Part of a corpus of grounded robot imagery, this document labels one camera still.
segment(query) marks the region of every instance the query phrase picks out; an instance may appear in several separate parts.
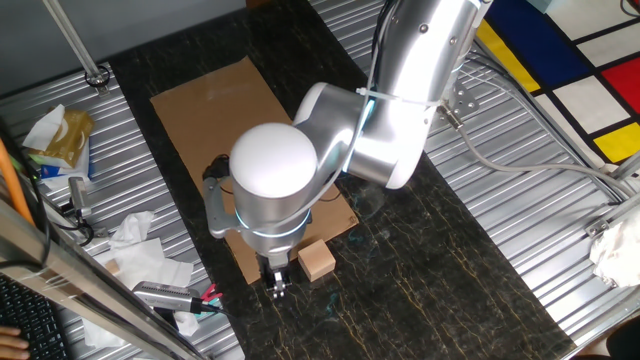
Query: red square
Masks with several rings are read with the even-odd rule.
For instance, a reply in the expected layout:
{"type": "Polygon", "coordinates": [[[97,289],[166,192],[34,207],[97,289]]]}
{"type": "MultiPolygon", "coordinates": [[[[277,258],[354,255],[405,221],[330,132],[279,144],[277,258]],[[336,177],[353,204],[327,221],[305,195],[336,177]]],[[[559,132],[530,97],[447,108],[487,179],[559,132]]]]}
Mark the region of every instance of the red square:
{"type": "Polygon", "coordinates": [[[605,70],[602,75],[640,113],[640,58],[605,70]]]}

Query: blue rectangle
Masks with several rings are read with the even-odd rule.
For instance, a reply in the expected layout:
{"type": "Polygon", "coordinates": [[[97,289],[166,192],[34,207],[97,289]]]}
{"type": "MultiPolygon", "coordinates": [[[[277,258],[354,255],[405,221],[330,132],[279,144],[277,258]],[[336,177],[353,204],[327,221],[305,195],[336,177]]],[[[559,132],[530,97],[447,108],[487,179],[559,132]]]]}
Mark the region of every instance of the blue rectangle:
{"type": "Polygon", "coordinates": [[[557,87],[588,74],[589,68],[556,29],[525,0],[496,0],[487,20],[543,86],[557,87]]]}

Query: hand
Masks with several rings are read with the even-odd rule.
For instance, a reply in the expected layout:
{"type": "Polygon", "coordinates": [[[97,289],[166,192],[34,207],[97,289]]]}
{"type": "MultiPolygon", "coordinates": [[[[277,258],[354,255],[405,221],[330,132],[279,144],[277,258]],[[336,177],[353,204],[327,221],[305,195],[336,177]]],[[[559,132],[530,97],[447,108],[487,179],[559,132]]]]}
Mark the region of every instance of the hand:
{"type": "Polygon", "coordinates": [[[0,359],[28,359],[29,343],[20,339],[20,329],[0,326],[0,359]]]}

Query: metal pole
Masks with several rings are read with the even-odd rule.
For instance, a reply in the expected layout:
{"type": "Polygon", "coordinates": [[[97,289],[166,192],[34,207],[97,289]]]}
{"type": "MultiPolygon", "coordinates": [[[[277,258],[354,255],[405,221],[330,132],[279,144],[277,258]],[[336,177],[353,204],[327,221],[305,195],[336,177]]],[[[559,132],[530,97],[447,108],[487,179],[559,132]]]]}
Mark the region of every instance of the metal pole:
{"type": "MultiPolygon", "coordinates": [[[[82,64],[84,70],[87,72],[88,78],[91,80],[91,83],[99,85],[105,82],[105,78],[100,72],[100,69],[93,61],[93,58],[91,58],[91,55],[87,51],[87,48],[84,47],[82,39],[80,39],[80,36],[78,36],[76,29],[71,24],[71,21],[69,21],[67,14],[62,9],[62,6],[60,6],[58,0],[42,0],[42,2],[47,7],[47,10],[49,10],[51,17],[53,17],[53,20],[55,20],[56,24],[58,24],[58,27],[60,28],[60,31],[62,32],[64,37],[67,39],[69,46],[71,46],[73,52],[76,53],[76,56],[78,57],[78,60],[80,60],[80,63],[82,64]]],[[[106,84],[104,86],[96,86],[96,90],[98,91],[98,95],[100,96],[109,93],[109,88],[106,86],[106,84]]]]}
{"type": "Polygon", "coordinates": [[[611,177],[618,180],[624,180],[640,170],[640,151],[625,160],[614,172],[611,177]]]}
{"type": "MultiPolygon", "coordinates": [[[[40,262],[44,234],[0,201],[0,260],[40,262]]],[[[205,359],[166,321],[62,232],[51,242],[45,270],[4,268],[12,279],[158,359],[205,359]]]]}

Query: colorful mat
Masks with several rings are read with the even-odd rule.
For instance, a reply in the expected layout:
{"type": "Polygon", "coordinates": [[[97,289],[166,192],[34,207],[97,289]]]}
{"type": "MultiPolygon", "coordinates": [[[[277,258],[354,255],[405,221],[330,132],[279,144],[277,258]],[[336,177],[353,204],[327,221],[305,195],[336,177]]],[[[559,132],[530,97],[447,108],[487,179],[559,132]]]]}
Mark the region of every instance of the colorful mat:
{"type": "Polygon", "coordinates": [[[640,151],[640,17],[619,1],[495,0],[478,36],[598,167],[640,151]]]}

